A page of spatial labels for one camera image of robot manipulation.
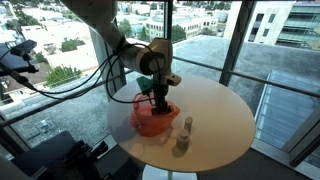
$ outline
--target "wire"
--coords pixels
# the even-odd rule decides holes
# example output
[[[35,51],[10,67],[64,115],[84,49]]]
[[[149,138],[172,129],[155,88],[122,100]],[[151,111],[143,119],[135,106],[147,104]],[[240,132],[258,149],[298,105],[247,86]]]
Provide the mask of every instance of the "wire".
[[[2,61],[2,59],[3,59],[9,52],[10,52],[10,50],[8,50],[7,52],[5,52],[5,53],[1,56],[0,61]]]
[[[83,83],[81,83],[80,85],[78,85],[78,86],[76,86],[76,87],[73,87],[73,88],[71,88],[71,89],[65,90],[65,91],[60,91],[60,92],[50,92],[50,91],[42,91],[42,92],[43,92],[43,93],[46,93],[46,94],[62,94],[62,93],[66,93],[66,92],[73,91],[73,90],[75,90],[75,89],[83,86],[83,85],[86,84],[90,79],[92,79],[93,76],[94,76],[99,70],[101,70],[101,67],[104,66],[105,63],[106,63],[107,61],[109,61],[113,56],[114,56],[114,55],[112,54],[112,55],[109,56],[107,59],[105,59],[105,60],[100,64],[100,66],[98,67],[98,69],[95,70],[94,73],[93,73],[87,80],[85,80]]]
[[[83,92],[83,93],[81,93],[81,94],[78,94],[78,95],[75,95],[75,96],[71,96],[71,97],[68,97],[68,98],[65,98],[65,97],[64,97],[64,98],[58,98],[58,97],[54,97],[54,96],[47,95],[47,94],[44,93],[43,91],[39,91],[39,90],[37,90],[36,88],[34,88],[32,85],[31,85],[31,87],[30,87],[30,83],[28,83],[29,85],[26,85],[26,84],[24,84],[24,85],[25,85],[26,87],[30,88],[31,90],[34,90],[34,91],[36,91],[36,92],[38,92],[38,93],[40,93],[40,94],[42,94],[42,95],[44,95],[44,96],[46,96],[46,97],[52,98],[52,99],[57,99],[57,100],[74,99],[74,98],[83,96],[84,94],[86,94],[87,92],[89,92],[90,90],[92,90],[92,89],[95,87],[95,85],[98,83],[99,79],[100,79],[101,76],[102,76],[102,72],[104,71],[104,69],[105,69],[106,67],[107,67],[107,64],[104,65],[104,67],[103,67],[102,70],[101,70],[101,73],[100,73],[99,77],[97,78],[97,80],[93,83],[93,85],[92,85],[90,88],[88,88],[85,92]]]
[[[109,79],[110,71],[111,71],[112,67],[114,66],[114,64],[120,59],[120,56],[121,56],[121,55],[122,55],[122,53],[119,54],[118,57],[117,57],[117,58],[112,62],[112,64],[110,65],[106,79]],[[139,100],[139,101],[122,101],[122,100],[118,100],[118,99],[114,98],[114,97],[111,95],[108,87],[107,87],[106,89],[107,89],[107,94],[108,94],[108,96],[109,96],[112,100],[114,100],[114,101],[116,101],[116,102],[118,102],[118,103],[133,104],[133,103],[139,103],[139,102],[149,101],[149,99],[153,99],[153,98],[149,98],[149,99],[144,99],[144,100]]]
[[[159,61],[158,61],[156,55],[153,53],[152,49],[149,46],[145,45],[145,44],[134,43],[133,45],[140,45],[140,46],[143,46],[143,47],[147,48],[149,50],[149,52],[152,54],[152,56],[154,57],[154,59],[156,60],[157,68],[158,68],[158,76],[159,76],[159,78],[158,78],[159,79],[159,82],[158,82],[159,83],[159,91],[160,91],[160,84],[161,84],[160,71],[161,71],[161,69],[160,69]]]

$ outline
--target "bottle cap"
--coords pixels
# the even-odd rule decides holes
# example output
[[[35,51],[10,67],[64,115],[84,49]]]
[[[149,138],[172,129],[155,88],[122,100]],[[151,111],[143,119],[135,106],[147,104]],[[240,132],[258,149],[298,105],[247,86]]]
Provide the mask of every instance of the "bottle cap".
[[[185,120],[185,123],[188,123],[188,124],[191,124],[193,121],[192,117],[187,117],[186,120]]]
[[[189,137],[189,131],[186,129],[182,129],[179,133],[179,136],[183,139],[187,139]]]

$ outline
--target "small bottle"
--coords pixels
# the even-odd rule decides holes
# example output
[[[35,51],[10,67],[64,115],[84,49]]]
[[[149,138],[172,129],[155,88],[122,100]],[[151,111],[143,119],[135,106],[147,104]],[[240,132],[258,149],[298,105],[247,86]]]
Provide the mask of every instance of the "small bottle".
[[[182,129],[177,137],[176,146],[181,151],[186,151],[189,146],[189,132],[186,129]]]
[[[184,122],[184,129],[186,129],[189,132],[189,134],[191,134],[192,121],[192,117],[187,117]]]

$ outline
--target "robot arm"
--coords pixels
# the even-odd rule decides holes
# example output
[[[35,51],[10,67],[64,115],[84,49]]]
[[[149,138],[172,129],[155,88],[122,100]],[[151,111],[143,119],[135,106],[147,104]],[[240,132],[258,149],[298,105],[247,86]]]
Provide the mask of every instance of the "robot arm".
[[[61,0],[65,6],[95,30],[115,52],[121,51],[122,63],[129,69],[144,75],[153,75],[156,108],[154,114],[168,113],[165,96],[168,86],[177,86],[181,78],[171,72],[172,44],[169,40],[155,38],[148,48],[128,45],[125,37],[114,24],[117,15],[115,0]]]

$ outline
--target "white tabletop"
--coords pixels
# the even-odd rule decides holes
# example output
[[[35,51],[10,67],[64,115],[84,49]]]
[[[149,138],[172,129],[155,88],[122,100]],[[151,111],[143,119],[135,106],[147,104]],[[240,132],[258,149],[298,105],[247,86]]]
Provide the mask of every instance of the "white tabletop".
[[[132,100],[140,91],[128,83],[115,98]],[[199,76],[186,75],[177,87],[169,87],[166,96],[181,112],[167,132],[143,137],[130,126],[132,104],[111,101],[108,124],[115,141],[136,159],[170,171],[200,172],[227,165],[241,157],[251,146],[255,121],[247,104],[227,87]],[[186,117],[193,118],[189,149],[181,153],[175,147],[176,136]]]

